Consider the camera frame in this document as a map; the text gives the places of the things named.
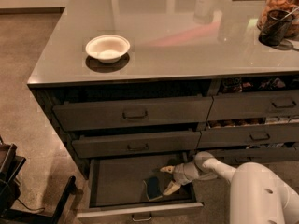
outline concrete floor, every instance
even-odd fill
[[[87,181],[26,86],[59,18],[59,14],[0,15],[0,135],[6,143],[16,144],[17,154],[27,159],[18,179],[20,199],[29,207],[45,207],[45,213],[51,215],[68,177],[76,177],[78,194],[70,196],[61,223],[78,224],[75,215],[86,206]],[[269,167],[299,191],[299,161],[272,163]],[[149,223],[229,223],[227,184],[216,179],[196,181],[194,186],[198,200],[205,202],[197,215],[156,217]],[[13,208],[26,210],[18,202]]]

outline drawer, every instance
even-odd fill
[[[157,170],[185,161],[182,154],[92,160],[88,207],[79,210],[77,218],[82,223],[97,223],[198,213],[203,205],[196,201],[192,184],[155,201],[146,197],[143,180],[157,176],[163,192],[172,176]]]
[[[298,124],[214,128],[202,131],[199,148],[249,146],[299,141]]]
[[[213,97],[208,120],[299,114],[299,91],[261,91]]]
[[[195,150],[200,132],[138,133],[80,137],[72,142],[80,158],[94,158],[166,151]]]
[[[210,97],[66,103],[53,112],[65,131],[206,121]]]
[[[210,150],[214,157],[229,165],[245,162],[269,163],[279,161],[299,161],[296,147],[263,147],[236,150]]]

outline white container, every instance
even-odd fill
[[[130,48],[130,43],[118,35],[102,35],[86,45],[86,52],[102,63],[115,63]]]

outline open drawer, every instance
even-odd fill
[[[108,160],[92,160],[89,178],[88,208],[77,218],[82,223],[117,220],[150,220],[152,217],[197,213],[202,203],[196,201],[192,184],[172,195],[149,201],[144,180],[157,176],[161,192],[172,176],[161,173],[166,165],[185,162],[180,154],[139,156]]]

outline glass jar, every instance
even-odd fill
[[[267,19],[267,13],[270,10],[280,9],[291,12],[299,6],[299,0],[266,0],[265,3],[266,5],[257,23],[259,29],[262,29]],[[295,20],[292,22],[292,25],[285,37],[294,37],[299,35],[299,11],[294,12],[293,15],[295,16]]]

